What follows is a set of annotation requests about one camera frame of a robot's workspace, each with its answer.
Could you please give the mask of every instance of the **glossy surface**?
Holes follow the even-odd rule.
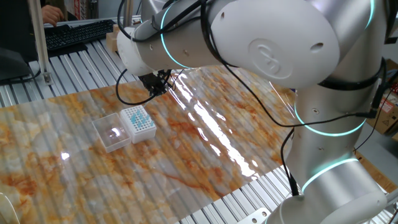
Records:
[[[293,121],[293,93],[242,70],[274,116]],[[107,154],[91,124],[121,111],[113,87],[0,109],[0,192],[21,223],[175,223],[280,164],[288,129],[217,67],[190,69],[146,106],[154,139]],[[121,86],[139,101],[138,82]],[[9,202],[0,212],[17,223]]]

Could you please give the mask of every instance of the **person's hand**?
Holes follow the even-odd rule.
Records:
[[[63,20],[63,14],[61,9],[53,6],[46,5],[42,8],[43,23],[49,23],[54,27],[57,26],[57,22]]]

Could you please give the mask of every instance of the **slotted metal table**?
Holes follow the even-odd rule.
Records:
[[[67,24],[80,26],[94,21],[96,20]],[[106,48],[105,39],[92,41],[86,46],[87,51],[50,58],[53,85],[46,85],[43,77],[39,76],[31,82],[0,86],[0,105],[12,106],[115,85],[118,76],[125,69],[119,56]],[[38,62],[31,62],[29,66],[33,74],[39,70]],[[136,80],[136,77],[127,74],[122,83]],[[289,183],[284,170],[279,167],[180,220],[179,223],[263,223],[261,219],[265,220],[287,197],[291,197]],[[255,212],[260,219],[248,217]],[[391,213],[383,211],[366,223],[387,223],[391,216]]]

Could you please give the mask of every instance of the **person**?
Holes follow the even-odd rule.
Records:
[[[49,23],[54,27],[57,26],[57,22],[64,20],[63,12],[61,11],[61,9],[51,5],[45,5],[42,7],[42,15],[43,23]]]
[[[54,27],[58,22],[75,21],[77,18],[67,11],[64,0],[40,0],[42,6],[43,23]]]

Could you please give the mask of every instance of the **robot logo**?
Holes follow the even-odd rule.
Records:
[[[258,49],[259,53],[265,57],[265,66],[268,66],[268,72],[276,75],[276,73],[280,70],[280,63],[274,58],[272,50],[266,45],[259,45]]]
[[[292,73],[292,66],[286,61],[282,49],[272,41],[252,41],[249,45],[249,56],[256,68],[267,77],[285,79]]]

